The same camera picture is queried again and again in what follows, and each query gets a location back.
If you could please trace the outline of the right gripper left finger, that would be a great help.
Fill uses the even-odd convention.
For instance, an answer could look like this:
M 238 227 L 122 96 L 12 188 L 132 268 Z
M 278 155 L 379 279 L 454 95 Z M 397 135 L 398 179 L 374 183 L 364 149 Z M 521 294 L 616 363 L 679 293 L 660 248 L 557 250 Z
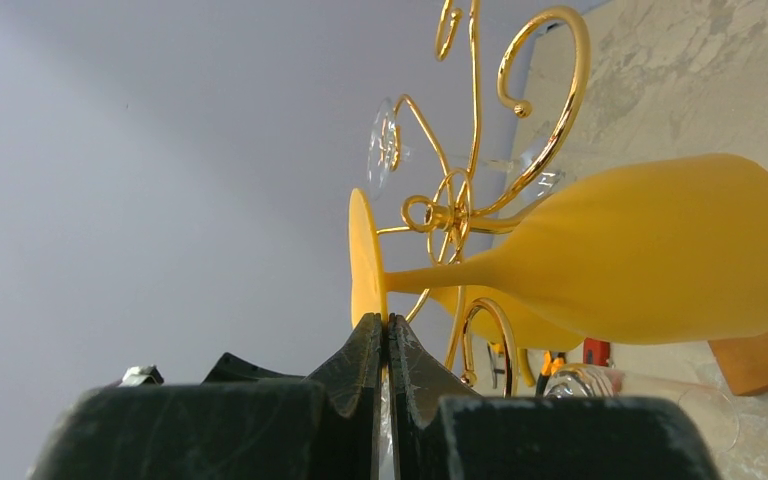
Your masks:
M 370 479 L 383 326 L 362 317 L 304 378 L 87 392 L 57 422 L 33 479 Z

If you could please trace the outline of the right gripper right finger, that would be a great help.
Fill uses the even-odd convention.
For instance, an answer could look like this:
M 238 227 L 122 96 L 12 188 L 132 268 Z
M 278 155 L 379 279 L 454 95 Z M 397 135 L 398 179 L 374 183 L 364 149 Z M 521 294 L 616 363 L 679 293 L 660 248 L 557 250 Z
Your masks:
M 666 399 L 485 397 L 387 326 L 398 479 L 718 479 L 702 436 Z

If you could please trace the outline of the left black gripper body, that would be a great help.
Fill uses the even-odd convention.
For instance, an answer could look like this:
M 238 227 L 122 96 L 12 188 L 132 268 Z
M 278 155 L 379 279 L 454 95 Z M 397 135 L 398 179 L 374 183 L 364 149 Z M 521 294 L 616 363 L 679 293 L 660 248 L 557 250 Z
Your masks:
M 303 376 L 269 370 L 248 362 L 230 352 L 222 354 L 202 381 L 211 383 L 251 383 L 271 380 L 302 380 Z

